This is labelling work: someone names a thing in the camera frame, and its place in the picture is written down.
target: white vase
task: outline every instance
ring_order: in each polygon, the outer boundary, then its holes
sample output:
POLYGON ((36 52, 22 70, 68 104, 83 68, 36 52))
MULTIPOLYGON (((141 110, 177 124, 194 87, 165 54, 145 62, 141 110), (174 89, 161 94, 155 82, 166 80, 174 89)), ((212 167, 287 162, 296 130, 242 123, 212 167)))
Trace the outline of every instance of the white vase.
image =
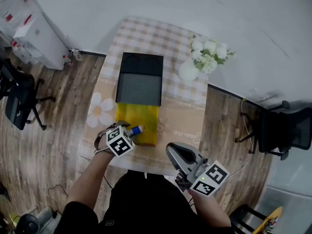
POLYGON ((179 67, 178 76, 181 80, 185 82, 191 82, 196 79, 198 73, 199 69, 195 67, 192 58, 188 58, 179 67))

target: person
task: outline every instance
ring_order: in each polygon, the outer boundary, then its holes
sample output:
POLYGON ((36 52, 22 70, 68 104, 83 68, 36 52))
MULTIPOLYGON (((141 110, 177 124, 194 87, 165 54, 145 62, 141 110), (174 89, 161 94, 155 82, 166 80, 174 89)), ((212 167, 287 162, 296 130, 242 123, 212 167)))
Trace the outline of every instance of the person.
MULTIPOLYGON (((104 149, 106 138, 99 148, 104 149)), ((128 171, 112 189, 103 220, 93 211, 105 170, 114 155, 98 152, 70 190, 54 234, 109 233, 117 230, 234 233, 226 213, 213 196, 189 191, 196 213, 179 188, 162 175, 128 171)))

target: wooden floor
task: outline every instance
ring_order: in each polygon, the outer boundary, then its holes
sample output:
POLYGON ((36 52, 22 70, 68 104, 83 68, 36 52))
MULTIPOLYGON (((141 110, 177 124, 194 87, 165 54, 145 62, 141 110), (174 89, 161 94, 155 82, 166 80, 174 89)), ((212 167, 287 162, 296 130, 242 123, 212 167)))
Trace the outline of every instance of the wooden floor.
MULTIPOLYGON (((0 211, 5 216, 12 212, 22 214, 35 205, 40 210, 46 206, 56 210, 56 204, 48 197, 48 189, 61 184, 68 193, 89 163, 79 155, 78 147, 104 58, 84 56, 83 62, 75 62, 72 67, 55 71, 40 65, 25 65, 13 54, 7 55, 12 58, 13 65, 20 65, 36 80, 45 80, 39 88, 39 97, 53 95, 57 101, 44 102, 40 109, 40 118, 43 124, 48 125, 46 131, 42 131, 36 121, 19 131, 5 116, 6 99, 0 102, 0 181, 11 197, 11 202, 0 197, 0 211)), ((246 134, 239 116, 240 104, 240 100, 208 88, 201 151, 209 158, 219 160, 231 173, 248 160, 251 148, 248 141, 241 144, 234 142, 235 137, 246 134)), ((244 111, 252 113, 255 108, 245 103, 244 111)), ((230 213, 243 203, 254 207, 270 164, 270 156, 259 152, 252 155, 244 170, 234 175, 216 193, 222 208, 230 213)), ((109 166, 106 178, 113 186, 125 172, 109 166)), ((110 191, 103 182, 95 209, 99 219, 108 208, 110 191)), ((62 212, 66 195, 60 187, 51 190, 50 194, 62 212)))

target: black office chair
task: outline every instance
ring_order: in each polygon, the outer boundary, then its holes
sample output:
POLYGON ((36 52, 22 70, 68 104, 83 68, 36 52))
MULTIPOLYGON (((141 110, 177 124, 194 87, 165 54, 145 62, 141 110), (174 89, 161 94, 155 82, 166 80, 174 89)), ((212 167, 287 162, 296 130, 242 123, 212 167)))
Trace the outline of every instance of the black office chair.
POLYGON ((283 101, 278 107, 258 112, 258 119, 252 120, 247 114, 245 116, 253 128, 253 132, 243 139, 236 139, 241 143, 254 136, 253 153, 259 141, 259 151, 279 156, 281 160, 288 157, 291 147, 307 150, 311 146, 312 138, 312 108, 305 108, 292 114, 276 113, 273 110, 290 109, 287 101, 283 101))
POLYGON ((38 121, 42 130, 46 129, 46 125, 41 123, 38 112, 36 110, 36 104, 46 100, 55 102, 56 99, 52 96, 37 99, 37 92, 40 84, 44 83, 44 80, 39 79, 35 85, 34 77, 30 74, 20 72, 15 69, 11 64, 10 59, 0 58, 0 70, 1 74, 10 81, 9 93, 3 93, 8 96, 5 114, 10 121, 20 130, 23 130, 25 124, 31 123, 28 120, 28 116, 33 110, 36 120, 38 121))

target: black shirt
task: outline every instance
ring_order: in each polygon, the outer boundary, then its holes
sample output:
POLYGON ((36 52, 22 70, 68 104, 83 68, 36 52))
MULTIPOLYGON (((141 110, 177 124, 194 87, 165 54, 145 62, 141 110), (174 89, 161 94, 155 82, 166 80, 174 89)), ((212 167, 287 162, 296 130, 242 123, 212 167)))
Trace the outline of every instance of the black shirt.
POLYGON ((129 171, 112 189, 110 206, 98 223, 95 212, 78 202, 66 205, 55 230, 60 233, 109 233, 117 230, 234 233, 212 228, 196 215, 180 190, 163 176, 129 171))

